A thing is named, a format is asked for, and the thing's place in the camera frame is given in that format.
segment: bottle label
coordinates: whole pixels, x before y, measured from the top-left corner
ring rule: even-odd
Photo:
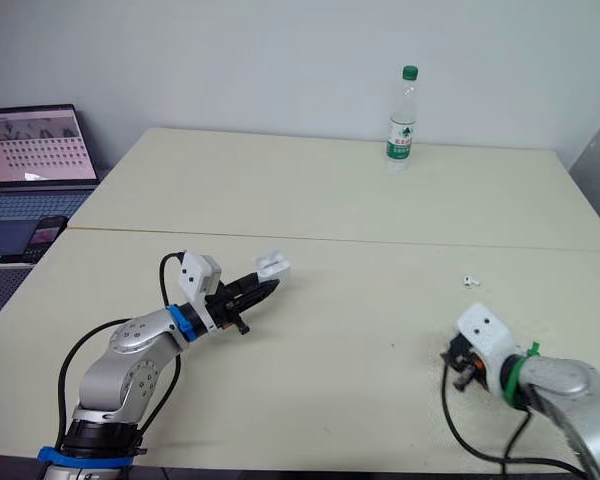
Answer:
[[[391,120],[389,141],[387,142],[387,155],[395,159],[404,159],[411,153],[411,136],[413,123],[404,124]]]

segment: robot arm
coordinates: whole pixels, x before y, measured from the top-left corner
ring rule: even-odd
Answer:
[[[507,326],[480,304],[458,320],[459,334],[442,355],[460,373],[463,391],[476,380],[511,407],[532,408],[562,429],[588,475],[600,480],[600,375],[584,362],[525,352]]]
[[[163,368],[206,333],[236,325],[240,314],[268,297],[286,277],[281,256],[257,273],[228,285],[213,258],[182,252],[179,284],[188,303],[132,318],[111,335],[102,357],[86,372],[73,421],[59,449],[44,447],[38,459],[51,466],[46,479],[118,478],[140,449],[138,428]]]

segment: green bottle cap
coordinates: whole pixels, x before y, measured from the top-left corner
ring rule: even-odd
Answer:
[[[407,65],[402,69],[402,78],[405,80],[415,80],[418,78],[418,67],[415,65]]]

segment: black cable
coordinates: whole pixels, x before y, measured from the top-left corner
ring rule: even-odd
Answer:
[[[502,458],[502,457],[494,457],[492,455],[487,455],[482,453],[479,450],[476,450],[471,445],[469,445],[464,438],[458,432],[453,420],[451,419],[451,414],[449,413],[449,405],[447,404],[447,377],[449,375],[449,366],[447,364],[444,365],[444,369],[442,370],[442,384],[440,387],[440,399],[442,401],[442,411],[444,412],[444,418],[447,421],[447,425],[449,426],[449,430],[453,434],[453,437],[460,444],[462,448],[464,448],[467,452],[469,452],[474,457],[479,458],[480,460],[484,460],[485,462],[491,463],[499,463],[499,464],[530,464],[530,465],[548,465],[550,467],[561,468],[568,472],[573,473],[579,478],[584,480],[588,480],[587,475],[582,471],[574,467],[573,465],[569,465],[568,463],[562,462],[560,460],[553,460],[550,458],[532,458],[532,457],[519,457],[519,458]]]
[[[504,458],[511,458],[510,457],[511,450],[513,450],[513,447],[515,446],[516,442],[520,439],[520,437],[524,433],[524,430],[527,428],[527,426],[529,425],[529,423],[531,422],[532,419],[533,419],[533,413],[531,413],[531,411],[527,410],[527,415],[525,415],[522,422],[520,422],[520,425],[518,425],[518,428],[516,428],[516,431],[513,433],[513,435],[511,435],[511,438],[509,439],[509,442],[507,443],[507,447],[504,449],[504,455],[503,455]],[[502,475],[504,476],[505,479],[509,478],[509,476],[507,475],[507,464],[506,463],[501,464],[501,471],[502,471]]]
[[[56,451],[60,451],[62,448],[62,442],[64,441],[64,435],[67,431],[67,404],[65,399],[65,384],[67,380],[67,370],[69,369],[69,364],[73,357],[75,357],[76,353],[85,344],[87,340],[93,337],[96,333],[101,332],[109,327],[113,327],[115,325],[120,325],[121,323],[129,320],[128,318],[123,318],[120,320],[113,320],[112,322],[103,323],[102,325],[94,328],[86,335],[84,335],[80,340],[76,342],[76,344],[69,350],[69,353],[62,362],[62,367],[60,367],[60,373],[58,374],[58,434],[56,436],[56,443],[53,448]],[[41,480],[44,478],[47,468],[51,465],[51,462],[45,462],[42,464],[42,467],[38,471],[38,475],[36,479]]]
[[[160,293],[162,294],[162,301],[163,301],[165,307],[167,307],[169,305],[169,298],[167,297],[167,290],[166,290],[166,287],[164,284],[164,269],[165,269],[166,263],[169,259],[180,258],[181,255],[182,255],[182,253],[180,253],[180,252],[169,253],[168,255],[165,255],[162,258],[162,260],[160,261],[158,276],[159,276],[159,281],[160,281]],[[67,431],[67,405],[66,405],[66,398],[65,398],[65,385],[66,385],[66,378],[67,378],[67,370],[69,369],[69,365],[71,364],[73,357],[76,355],[76,353],[78,352],[80,347],[82,347],[82,345],[84,345],[86,343],[86,341],[89,340],[91,337],[93,337],[95,334],[97,334],[97,333],[101,332],[102,330],[105,330],[109,327],[113,327],[115,325],[120,325],[122,323],[125,323],[128,320],[129,320],[128,318],[124,318],[124,319],[120,319],[120,320],[113,320],[111,322],[104,323],[104,324],[94,328],[93,330],[91,330],[87,334],[85,334],[80,340],[78,340],[76,342],[76,344],[71,348],[71,350],[69,350],[69,353],[65,357],[64,362],[62,363],[62,367],[60,367],[60,373],[58,374],[58,434],[56,436],[56,442],[53,447],[54,450],[60,451],[60,449],[62,448],[62,442],[64,441],[64,436]],[[144,432],[146,432],[147,428],[149,428],[149,426],[151,425],[151,422],[153,422],[153,420],[158,415],[158,413],[160,412],[160,410],[162,409],[164,404],[169,399],[169,396],[171,395],[171,392],[173,392],[173,389],[175,388],[176,383],[178,382],[178,378],[180,377],[181,367],[182,367],[182,361],[180,360],[180,355],[177,355],[176,356],[176,367],[175,367],[175,371],[173,373],[173,379],[171,380],[171,383],[169,384],[167,391],[164,393],[164,395],[162,396],[162,398],[160,399],[160,401],[158,402],[156,407],[153,409],[153,411],[147,418],[147,421],[144,423],[142,428],[138,431],[138,433],[136,435],[137,440],[140,440],[142,438],[142,435],[144,434]],[[45,462],[42,465],[41,469],[38,471],[38,475],[36,478],[43,479],[45,476],[45,472],[47,471],[47,468],[50,465],[51,465],[51,462]]]
[[[164,407],[164,404],[167,403],[167,400],[169,399],[169,395],[171,395],[171,392],[173,392],[173,389],[176,387],[176,383],[178,383],[178,378],[180,377],[181,366],[182,366],[182,360],[180,360],[180,355],[176,355],[176,368],[173,372],[173,378],[171,379],[171,383],[169,384],[167,391],[164,392],[164,395],[162,396],[162,398],[156,405],[156,408],[153,409],[153,411],[151,412],[151,415],[149,415],[149,418],[147,418],[147,420],[144,422],[144,425],[142,425],[142,428],[140,430],[138,430],[138,433],[136,434],[136,438],[139,439],[140,437],[142,437],[142,435],[144,435],[144,432],[147,431],[147,428],[149,428],[149,425],[151,425],[151,422],[153,422],[153,420],[156,418],[156,415],[158,415],[158,413],[160,412],[162,407]]]
[[[162,303],[165,307],[169,306],[169,297],[167,297],[167,288],[164,285],[164,267],[171,258],[179,258],[182,255],[181,252],[169,253],[162,257],[160,260],[160,268],[158,268],[158,280],[160,282],[160,293],[162,294]]]
[[[160,267],[158,268],[158,281],[160,282],[160,293],[162,294],[162,302],[164,303],[165,307],[169,306],[169,297],[167,296],[167,289],[164,284],[164,268],[169,259],[180,258],[181,256],[181,252],[169,253],[162,257],[162,260],[160,260]],[[169,384],[167,391],[164,392],[164,395],[162,396],[158,404],[155,406],[147,420],[144,422],[144,425],[142,425],[140,430],[138,430],[138,433],[136,434],[136,442],[140,442],[140,440],[142,439],[142,435],[144,435],[144,433],[147,431],[147,429],[149,428],[153,420],[156,418],[158,413],[160,413],[160,410],[162,409],[162,407],[164,407],[164,404],[167,403],[171,392],[173,392],[173,389],[176,387],[176,383],[178,383],[181,368],[182,360],[180,359],[180,354],[178,354],[176,355],[176,368],[173,371],[173,378],[171,379],[171,383]]]
[[[47,468],[51,466],[51,462],[44,462],[38,470],[38,474],[36,475],[36,480],[43,480],[44,476],[47,474]]]

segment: laptop screen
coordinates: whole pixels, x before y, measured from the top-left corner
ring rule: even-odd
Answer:
[[[0,109],[0,187],[93,184],[72,105]]]

